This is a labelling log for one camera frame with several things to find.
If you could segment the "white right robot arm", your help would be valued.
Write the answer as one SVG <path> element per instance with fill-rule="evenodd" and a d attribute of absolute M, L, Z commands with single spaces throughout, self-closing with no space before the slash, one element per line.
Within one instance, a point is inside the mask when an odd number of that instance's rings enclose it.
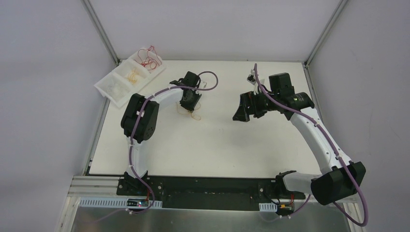
<path fill-rule="evenodd" d="M 320 175 L 286 171 L 276 176 L 277 196 L 287 198 L 294 191 L 311 194 L 322 205 L 339 201 L 358 193 L 366 169 L 354 162 L 337 145 L 321 122 L 317 109 L 305 92 L 296 93 L 286 72 L 269 76 L 270 90 L 251 71 L 247 81 L 252 91 L 240 94 L 234 121 L 248 122 L 269 111 L 278 111 L 295 126 L 311 149 L 320 168 Z"/>

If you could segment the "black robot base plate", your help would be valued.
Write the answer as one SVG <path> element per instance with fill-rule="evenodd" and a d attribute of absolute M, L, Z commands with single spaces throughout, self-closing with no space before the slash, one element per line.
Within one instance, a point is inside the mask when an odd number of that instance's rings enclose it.
<path fill-rule="evenodd" d="M 149 197 L 163 208 L 233 211 L 257 211 L 261 203 L 305 199 L 303 193 L 288 191 L 273 178 L 145 175 L 141 182 L 147 187 L 145 192 L 126 191 L 120 196 Z"/>

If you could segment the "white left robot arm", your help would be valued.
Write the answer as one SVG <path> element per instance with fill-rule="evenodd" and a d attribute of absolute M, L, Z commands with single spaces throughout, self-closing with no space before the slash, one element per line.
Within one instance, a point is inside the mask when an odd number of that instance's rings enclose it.
<path fill-rule="evenodd" d="M 159 111 L 177 104 L 193 113 L 202 96 L 197 90 L 202 86 L 199 75 L 187 72 L 185 77 L 170 82 L 167 88 L 152 95 L 135 93 L 131 96 L 120 123 L 127 138 L 129 154 L 127 170 L 118 185 L 118 195 L 128 191 L 139 196 L 147 191 L 147 182 L 142 179 L 147 175 L 144 146 L 154 134 Z"/>

